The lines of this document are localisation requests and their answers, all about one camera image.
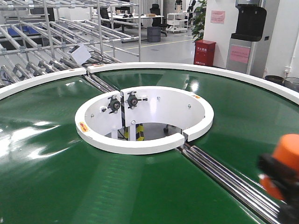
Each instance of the floor line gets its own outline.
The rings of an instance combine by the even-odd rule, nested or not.
[[[165,44],[170,44],[170,43],[180,43],[180,42],[193,41],[193,40],[195,40],[195,38],[194,39],[190,39],[190,40],[183,40],[183,41],[172,41],[172,42],[166,42],[166,43],[150,44],[150,45],[141,46],[141,48],[152,47],[152,46],[159,46],[159,45],[165,45]],[[136,48],[139,48],[139,47],[125,48],[125,50],[136,49]]]
[[[188,36],[188,35],[183,35],[183,34],[174,34],[174,35],[179,35],[179,36],[187,36],[187,37],[194,38],[193,36]]]

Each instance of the potted plant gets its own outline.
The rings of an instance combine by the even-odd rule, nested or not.
[[[202,40],[204,37],[206,1],[207,0],[197,0],[199,6],[197,6],[194,10],[194,14],[196,14],[196,16],[193,17],[194,27],[192,29],[192,35],[196,38],[195,41]]]

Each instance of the black water dispenser top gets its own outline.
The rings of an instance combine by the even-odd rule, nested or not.
[[[267,11],[258,6],[238,5],[239,10],[236,32],[232,39],[257,42],[262,39]]]

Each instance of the green conveyor belt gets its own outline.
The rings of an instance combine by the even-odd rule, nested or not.
[[[298,132],[296,105],[210,74],[122,70],[101,74],[118,88],[190,90],[215,111],[193,144],[257,180],[256,156]],[[133,156],[85,143],[74,115],[101,92],[79,77],[43,84],[0,101],[0,220],[6,224],[263,223],[178,151]]]
[[[257,158],[272,153],[279,138],[299,133],[299,107],[262,88],[216,75],[183,70],[119,70],[98,74],[119,89],[138,85],[192,91],[214,109],[210,131],[192,142],[249,183],[258,182]]]

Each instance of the pink notice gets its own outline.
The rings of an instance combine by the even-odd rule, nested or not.
[[[212,11],[211,22],[224,24],[225,11]]]
[[[250,48],[232,45],[230,51],[230,60],[242,63],[248,63]]]

